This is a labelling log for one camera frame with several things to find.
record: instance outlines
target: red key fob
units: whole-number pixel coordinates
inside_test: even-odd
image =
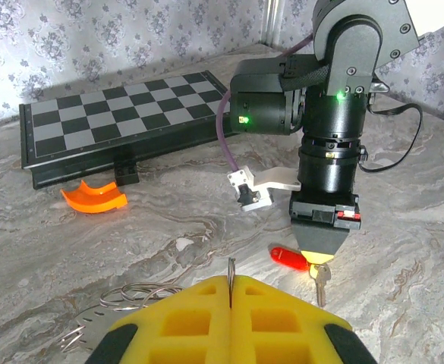
[[[270,256],[274,262],[296,269],[297,271],[310,270],[311,264],[307,262],[301,253],[278,246],[270,251]]]

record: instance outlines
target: orange curved piece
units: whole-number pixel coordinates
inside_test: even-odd
[[[103,187],[92,188],[82,180],[76,190],[64,191],[61,189],[61,194],[71,208],[87,214],[119,209],[128,204],[127,197],[119,191],[115,182]]]

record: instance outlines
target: floral wallpaper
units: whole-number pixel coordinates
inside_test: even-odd
[[[0,122],[259,42],[265,0],[0,0]]]
[[[312,30],[316,0],[280,0],[275,25],[275,48],[289,48]],[[311,46],[301,53],[312,52]],[[444,119],[444,27],[426,37],[419,49],[377,70],[391,88],[391,96],[417,102]]]

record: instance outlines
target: white bracket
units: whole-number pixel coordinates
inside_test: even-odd
[[[298,180],[298,170],[292,168],[275,167],[262,171],[254,176],[245,165],[242,169],[228,174],[228,180],[240,196],[239,187],[246,184],[250,190],[257,193],[253,203],[242,206],[242,210],[251,211],[274,202],[269,188],[287,191],[299,191],[301,182]]]

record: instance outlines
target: chessboard base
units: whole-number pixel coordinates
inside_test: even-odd
[[[230,118],[224,115],[223,130],[225,137],[236,135],[230,126]],[[112,148],[99,149],[88,153],[70,155],[68,158],[51,160],[25,169],[31,170],[33,189],[39,190],[55,184],[86,177],[117,167],[132,165],[184,149],[192,148],[217,140],[214,120],[195,121],[184,125],[156,130],[149,138]]]

